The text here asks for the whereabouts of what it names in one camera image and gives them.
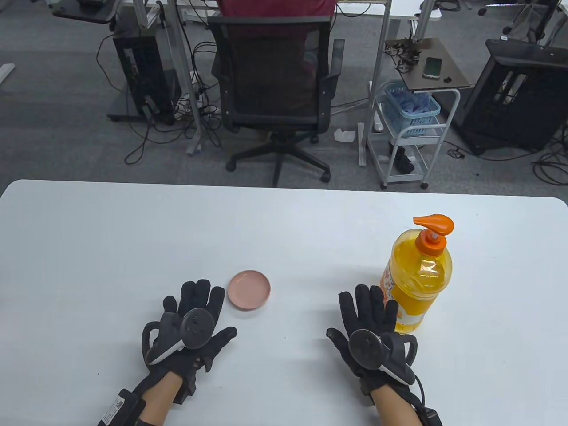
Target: yellow bottle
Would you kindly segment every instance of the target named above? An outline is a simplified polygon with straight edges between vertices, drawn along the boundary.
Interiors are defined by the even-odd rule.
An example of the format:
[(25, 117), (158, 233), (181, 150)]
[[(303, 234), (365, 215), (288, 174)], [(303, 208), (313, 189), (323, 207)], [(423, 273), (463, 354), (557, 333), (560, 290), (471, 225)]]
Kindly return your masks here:
[(452, 220), (444, 215), (430, 215), (414, 218), (414, 223), (427, 229), (410, 229), (398, 237), (380, 283), (385, 303), (395, 299), (399, 304), (399, 333), (418, 328), (452, 276), (452, 258), (445, 237), (454, 230)]

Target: blue basket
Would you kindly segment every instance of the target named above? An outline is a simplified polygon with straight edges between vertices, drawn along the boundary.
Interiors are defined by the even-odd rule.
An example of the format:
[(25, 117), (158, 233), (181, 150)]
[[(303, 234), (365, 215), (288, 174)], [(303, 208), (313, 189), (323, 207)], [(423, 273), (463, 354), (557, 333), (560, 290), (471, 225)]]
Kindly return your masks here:
[[(431, 124), (434, 117), (440, 113), (440, 104), (430, 95), (430, 112), (406, 112), (398, 102), (392, 97), (391, 93), (395, 91), (408, 90), (404, 82), (390, 83), (385, 87), (386, 102), (383, 105), (383, 114), (392, 123), (394, 130), (400, 132), (402, 129), (409, 126), (416, 126), (418, 124)], [(426, 133), (426, 129), (414, 129), (406, 132), (404, 137), (407, 136), (420, 136)]]

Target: black glove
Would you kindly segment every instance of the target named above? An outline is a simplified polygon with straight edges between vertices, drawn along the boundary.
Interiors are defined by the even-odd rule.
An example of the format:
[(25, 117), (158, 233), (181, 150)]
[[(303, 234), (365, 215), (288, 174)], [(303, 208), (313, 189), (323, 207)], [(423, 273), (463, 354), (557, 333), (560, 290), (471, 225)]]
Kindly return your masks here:
[[(167, 296), (164, 299), (164, 312), (177, 313), (175, 321), (181, 320), (190, 310), (194, 308), (206, 309), (215, 324), (219, 320), (219, 314), (223, 307), (225, 290), (221, 287), (213, 287), (210, 292), (211, 284), (206, 279), (200, 279), (197, 283), (188, 281), (183, 284), (181, 289), (181, 300), (177, 305), (174, 296)], [(145, 381), (139, 384), (137, 392), (144, 392), (159, 382), (167, 372), (171, 371), (183, 378), (183, 385), (176, 396), (175, 403), (181, 404), (188, 395), (195, 392), (195, 373), (205, 366), (205, 371), (211, 370), (213, 359), (219, 354), (229, 341), (237, 335), (235, 327), (227, 327), (214, 335), (209, 341), (199, 349), (183, 349), (176, 351), (169, 357), (156, 365), (148, 365), (150, 375)]]
[[(384, 332), (394, 332), (396, 313), (398, 312), (398, 303), (395, 300), (389, 300), (385, 306), (381, 289), (377, 286), (371, 286), (369, 289), (363, 284), (355, 287), (355, 300), (357, 302), (358, 315), (355, 312), (351, 293), (348, 291), (339, 293), (339, 307), (343, 325), (347, 331), (347, 337), (350, 337), (355, 330), (360, 328), (372, 331), (376, 335)], [(359, 377), (361, 390), (365, 395), (369, 395), (372, 391), (384, 385), (401, 386), (399, 382), (388, 374), (379, 370), (367, 370), (359, 365), (349, 351), (348, 339), (338, 329), (328, 328), (326, 334), (337, 350), (339, 350), (341, 358), (343, 358), (353, 374)]]

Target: pink plate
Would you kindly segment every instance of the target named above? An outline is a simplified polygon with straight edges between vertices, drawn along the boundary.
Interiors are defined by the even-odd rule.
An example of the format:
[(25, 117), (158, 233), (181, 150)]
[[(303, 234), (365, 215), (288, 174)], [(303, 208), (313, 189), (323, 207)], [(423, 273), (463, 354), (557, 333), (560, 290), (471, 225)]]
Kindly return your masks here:
[(237, 308), (250, 311), (260, 308), (268, 300), (270, 283), (260, 272), (239, 272), (229, 283), (227, 294)]

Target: sticker label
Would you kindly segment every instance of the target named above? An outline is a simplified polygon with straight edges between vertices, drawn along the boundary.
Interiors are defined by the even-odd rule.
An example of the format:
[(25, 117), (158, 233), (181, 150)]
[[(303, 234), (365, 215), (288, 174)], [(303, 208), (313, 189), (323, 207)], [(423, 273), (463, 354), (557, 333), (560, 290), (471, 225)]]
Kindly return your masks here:
[(108, 409), (106, 414), (101, 419), (102, 422), (106, 424), (106, 426), (108, 426), (110, 422), (114, 419), (114, 416), (116, 416), (116, 413), (120, 411), (120, 408), (123, 405), (124, 405), (124, 398), (122, 398), (121, 396), (117, 396), (114, 402), (112, 403), (111, 407)]
[[(385, 272), (383, 273), (379, 287), (383, 291), (383, 296), (385, 298), (384, 299), (385, 304), (389, 300), (395, 299), (392, 296), (392, 291), (396, 287), (396, 283), (392, 279), (392, 275), (390, 273), (390, 265), (387, 265), (387, 267), (385, 268)], [(422, 318), (424, 318), (424, 314), (409, 315), (409, 314), (406, 313), (406, 310), (404, 309), (404, 307), (400, 303), (398, 304), (398, 313), (396, 315), (396, 322), (399, 323), (400, 325), (418, 324), (419, 322), (422, 321)]]

